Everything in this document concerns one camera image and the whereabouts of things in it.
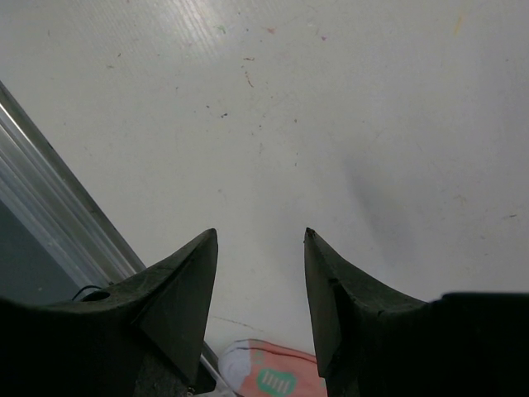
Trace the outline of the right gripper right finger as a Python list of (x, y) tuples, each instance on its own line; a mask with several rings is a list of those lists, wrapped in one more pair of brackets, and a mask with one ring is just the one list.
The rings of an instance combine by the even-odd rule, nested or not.
[(330, 396), (527, 395), (527, 294), (423, 302), (352, 265), (312, 229), (304, 263), (317, 369)]

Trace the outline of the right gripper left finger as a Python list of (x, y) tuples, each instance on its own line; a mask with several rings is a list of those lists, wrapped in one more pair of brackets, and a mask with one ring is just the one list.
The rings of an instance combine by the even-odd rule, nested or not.
[(173, 255), (77, 302), (1, 302), (4, 396), (186, 396), (215, 382), (200, 362), (217, 269), (208, 229)]

